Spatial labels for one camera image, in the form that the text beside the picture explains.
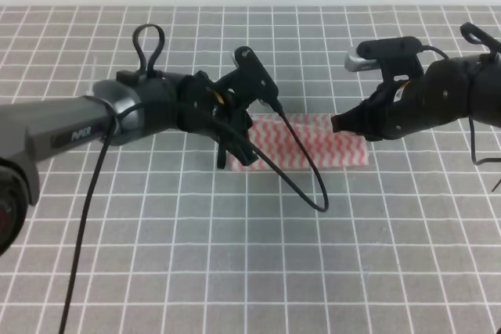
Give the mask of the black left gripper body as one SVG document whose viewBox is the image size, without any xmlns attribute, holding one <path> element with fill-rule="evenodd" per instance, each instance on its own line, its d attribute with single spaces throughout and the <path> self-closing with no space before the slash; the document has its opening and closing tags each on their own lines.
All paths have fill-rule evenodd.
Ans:
<svg viewBox="0 0 501 334">
<path fill-rule="evenodd" d="M 239 143 L 234 132 L 249 140 L 250 103 L 240 96 L 239 78 L 238 70 L 216 81 L 201 70 L 193 75 L 179 74 L 178 129 L 207 136 L 224 146 Z"/>
</svg>

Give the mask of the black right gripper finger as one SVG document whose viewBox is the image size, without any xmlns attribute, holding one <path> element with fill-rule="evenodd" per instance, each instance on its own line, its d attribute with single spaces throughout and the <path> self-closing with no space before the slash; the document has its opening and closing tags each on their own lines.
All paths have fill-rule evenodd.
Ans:
<svg viewBox="0 0 501 334">
<path fill-rule="evenodd" d="M 330 118 L 333 133 L 351 132 L 365 133 L 368 129 L 364 109 L 352 109 Z"/>
</svg>

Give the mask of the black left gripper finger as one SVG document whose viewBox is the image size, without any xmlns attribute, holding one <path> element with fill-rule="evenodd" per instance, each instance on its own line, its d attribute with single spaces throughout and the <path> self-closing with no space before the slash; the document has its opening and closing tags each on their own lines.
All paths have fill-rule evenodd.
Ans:
<svg viewBox="0 0 501 334">
<path fill-rule="evenodd" d="M 230 141 L 230 154 L 243 166 L 250 166 L 258 160 L 252 143 L 248 137 L 232 136 Z"/>
<path fill-rule="evenodd" d="M 227 152 L 228 152 L 228 148 L 227 148 L 226 142 L 220 141 L 218 143 L 217 160 L 216 160 L 216 167 L 219 170 L 225 169 L 226 161 L 227 161 Z"/>
</svg>

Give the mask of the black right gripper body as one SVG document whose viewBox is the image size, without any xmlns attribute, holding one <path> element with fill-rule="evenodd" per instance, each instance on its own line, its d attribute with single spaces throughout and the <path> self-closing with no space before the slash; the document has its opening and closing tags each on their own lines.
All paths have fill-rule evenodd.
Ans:
<svg viewBox="0 0 501 334">
<path fill-rule="evenodd" d="M 359 134 L 369 141 L 395 140 L 431 127 L 427 79 L 385 80 L 362 102 Z"/>
</svg>

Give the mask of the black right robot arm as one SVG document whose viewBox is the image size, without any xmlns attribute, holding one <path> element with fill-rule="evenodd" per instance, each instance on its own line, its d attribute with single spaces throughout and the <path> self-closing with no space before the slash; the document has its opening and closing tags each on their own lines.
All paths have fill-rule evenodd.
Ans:
<svg viewBox="0 0 501 334">
<path fill-rule="evenodd" d="M 347 55 L 351 72 L 379 69 L 382 82 L 355 108 L 331 119 L 333 132 L 351 132 L 375 142 L 395 140 L 470 118 L 500 125 L 500 43 L 466 22 L 460 32 L 488 48 L 476 56 L 443 58 L 424 69 L 426 45 L 415 37 L 364 41 Z"/>
</svg>

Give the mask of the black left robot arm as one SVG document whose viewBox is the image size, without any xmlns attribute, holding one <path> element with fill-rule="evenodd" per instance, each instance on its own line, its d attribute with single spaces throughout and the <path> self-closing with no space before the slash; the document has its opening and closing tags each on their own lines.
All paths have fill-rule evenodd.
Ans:
<svg viewBox="0 0 501 334">
<path fill-rule="evenodd" d="M 1 251 L 23 227 L 27 209 L 38 202 L 38 163 L 111 133 L 112 146 L 175 129 L 205 135 L 244 166 L 257 157 L 233 136 L 186 111 L 190 106 L 230 125 L 248 138 L 247 102 L 227 81 L 202 73 L 161 73 L 153 77 L 121 71 L 94 84 L 91 95 L 1 107 Z"/>
</svg>

